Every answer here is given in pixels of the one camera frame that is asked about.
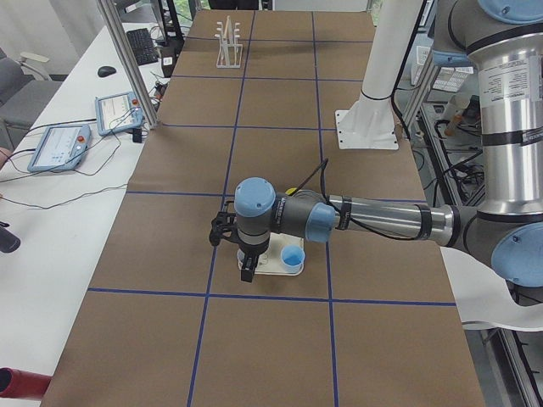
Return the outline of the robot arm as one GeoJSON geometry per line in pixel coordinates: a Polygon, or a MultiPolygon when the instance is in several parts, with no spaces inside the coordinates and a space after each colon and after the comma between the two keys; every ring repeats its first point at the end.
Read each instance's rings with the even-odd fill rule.
{"type": "Polygon", "coordinates": [[[541,286],[541,2],[438,2],[432,58],[438,67],[472,65],[478,74],[476,153],[452,162],[439,125],[422,129],[423,145],[438,165],[435,184],[474,181],[480,204],[379,203],[305,187],[287,194],[251,177],[236,187],[234,211],[227,214],[244,282],[253,280],[272,234],[324,243],[333,230],[358,230],[396,241],[431,240],[516,285],[541,286]]]}

